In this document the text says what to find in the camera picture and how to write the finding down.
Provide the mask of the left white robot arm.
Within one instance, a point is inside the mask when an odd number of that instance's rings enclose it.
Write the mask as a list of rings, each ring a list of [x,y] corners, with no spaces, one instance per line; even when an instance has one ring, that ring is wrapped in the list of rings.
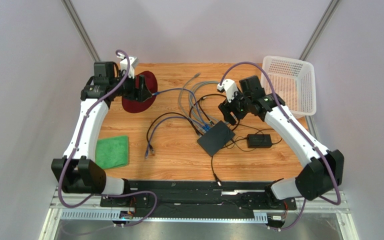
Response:
[[[72,139],[51,170],[68,194],[123,195],[128,180],[107,176],[96,163],[96,147],[103,121],[112,101],[120,97],[128,113],[147,110],[156,100],[157,78],[151,71],[135,73],[134,57],[117,65],[113,61],[93,64],[94,74],[80,93],[80,114]]]

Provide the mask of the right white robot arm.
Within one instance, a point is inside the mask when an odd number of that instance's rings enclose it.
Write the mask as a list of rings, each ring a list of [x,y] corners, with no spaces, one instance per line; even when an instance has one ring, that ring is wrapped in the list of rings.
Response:
[[[315,139],[293,116],[277,94],[267,94],[254,75],[240,80],[240,87],[231,79],[217,85],[226,94],[219,105],[224,120],[236,124],[247,114],[259,117],[274,129],[297,156],[303,169],[296,177],[276,180],[265,188],[269,201],[303,197],[312,201],[323,198],[342,183],[344,155],[330,150]]]

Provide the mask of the black network switch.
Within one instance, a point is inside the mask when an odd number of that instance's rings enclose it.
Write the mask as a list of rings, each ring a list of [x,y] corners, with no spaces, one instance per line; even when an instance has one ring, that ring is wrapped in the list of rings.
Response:
[[[223,121],[219,121],[202,135],[197,143],[210,157],[213,157],[234,136],[235,133]]]

